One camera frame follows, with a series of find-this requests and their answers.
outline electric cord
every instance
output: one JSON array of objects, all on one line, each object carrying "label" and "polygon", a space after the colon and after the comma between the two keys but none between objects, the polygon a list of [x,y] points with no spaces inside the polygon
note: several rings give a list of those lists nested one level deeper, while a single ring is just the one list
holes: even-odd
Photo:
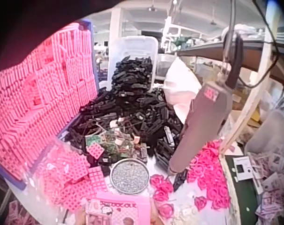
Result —
[{"label": "electric cord", "polygon": [[263,12],[261,11],[259,5],[257,4],[256,0],[253,0],[253,3],[254,3],[254,5],[255,5],[256,9],[258,10],[260,16],[262,17],[262,19],[263,19],[263,21],[264,21],[264,23],[265,23],[265,25],[266,25],[266,27],[267,27],[267,29],[268,29],[270,35],[271,35],[271,38],[272,38],[272,41],[273,41],[273,45],[274,45],[274,47],[275,47],[275,49],[276,49],[276,53],[275,53],[276,58],[275,58],[275,60],[272,62],[272,64],[270,65],[270,67],[266,70],[266,72],[264,73],[263,77],[258,81],[258,83],[254,84],[254,85],[249,85],[249,84],[246,84],[246,83],[242,80],[242,78],[239,77],[239,80],[242,82],[242,84],[243,84],[244,86],[246,86],[247,88],[251,88],[251,89],[252,89],[252,88],[256,88],[260,83],[262,83],[262,81],[266,78],[266,76],[268,75],[268,73],[272,70],[272,68],[276,65],[277,61],[279,60],[279,50],[278,50],[278,47],[277,47],[277,42],[276,42],[276,40],[275,40],[275,38],[274,38],[274,35],[273,35],[272,31],[271,31],[271,28],[269,27],[269,25],[268,25],[268,23],[267,23],[267,21],[266,21],[266,18],[265,18],[265,16],[264,16]]}]

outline plastic storage box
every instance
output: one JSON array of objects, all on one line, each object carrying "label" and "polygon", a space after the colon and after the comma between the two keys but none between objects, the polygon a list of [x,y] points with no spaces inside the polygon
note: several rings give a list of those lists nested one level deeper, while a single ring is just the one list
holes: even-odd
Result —
[{"label": "plastic storage box", "polygon": [[116,70],[116,63],[130,55],[131,60],[135,58],[148,58],[150,56],[153,67],[149,92],[152,91],[157,69],[157,50],[158,41],[154,37],[129,36],[121,37],[114,41],[109,47],[107,90],[111,90],[112,88],[111,82],[114,71]]},{"label": "plastic storage box", "polygon": [[158,54],[157,55],[157,77],[165,78],[171,64],[175,61],[175,55]]}]

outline shelf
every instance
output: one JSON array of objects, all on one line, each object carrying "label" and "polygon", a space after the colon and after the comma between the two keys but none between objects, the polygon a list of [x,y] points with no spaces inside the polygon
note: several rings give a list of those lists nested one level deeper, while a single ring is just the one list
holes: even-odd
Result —
[{"label": "shelf", "polygon": [[[242,67],[258,71],[262,49],[263,49],[263,41],[260,40],[244,40],[244,59],[242,63]],[[284,44],[277,44],[280,59],[284,62]],[[178,56],[198,56],[204,57],[212,60],[223,60],[223,43],[216,42],[210,44],[199,45],[195,47],[191,47],[189,49],[179,50],[177,51]],[[274,67],[271,71],[270,77],[284,86],[284,74],[279,67]]]}]

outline plastic bag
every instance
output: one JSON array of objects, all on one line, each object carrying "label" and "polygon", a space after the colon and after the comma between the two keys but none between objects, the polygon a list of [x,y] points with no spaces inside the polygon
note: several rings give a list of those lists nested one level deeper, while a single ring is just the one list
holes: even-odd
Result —
[{"label": "plastic bag", "polygon": [[174,106],[182,123],[185,123],[191,100],[196,97],[201,87],[195,74],[182,60],[176,58],[167,72],[163,90],[167,103]]}]

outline clear plastic container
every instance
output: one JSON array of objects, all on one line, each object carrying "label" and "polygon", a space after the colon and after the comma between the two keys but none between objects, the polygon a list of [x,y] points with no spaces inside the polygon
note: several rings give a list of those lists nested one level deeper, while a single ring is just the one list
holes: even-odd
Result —
[{"label": "clear plastic container", "polygon": [[157,76],[166,77],[167,71],[169,70],[171,64],[176,59],[175,55],[168,54],[158,54],[157,55]]},{"label": "clear plastic container", "polygon": [[245,153],[284,151],[284,114],[271,111],[261,127],[245,146]]},{"label": "clear plastic container", "polygon": [[116,63],[130,56],[131,60],[135,58],[151,58],[152,61],[152,78],[151,88],[155,81],[157,69],[157,50],[158,41],[154,37],[147,36],[128,36],[121,37],[114,41],[109,47],[109,67],[108,67],[108,82],[107,90],[111,90],[111,82],[114,71],[116,70]]}]

